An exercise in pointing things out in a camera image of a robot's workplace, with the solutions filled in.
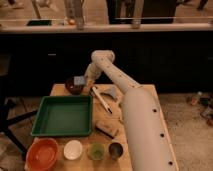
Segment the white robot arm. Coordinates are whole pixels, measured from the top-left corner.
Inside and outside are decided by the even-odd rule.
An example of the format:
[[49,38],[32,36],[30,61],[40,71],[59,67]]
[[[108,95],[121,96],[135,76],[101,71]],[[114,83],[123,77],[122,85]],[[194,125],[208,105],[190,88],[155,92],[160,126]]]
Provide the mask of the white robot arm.
[[157,98],[113,62],[111,50],[95,50],[85,72],[94,83],[102,72],[123,93],[121,110],[133,171],[179,171]]

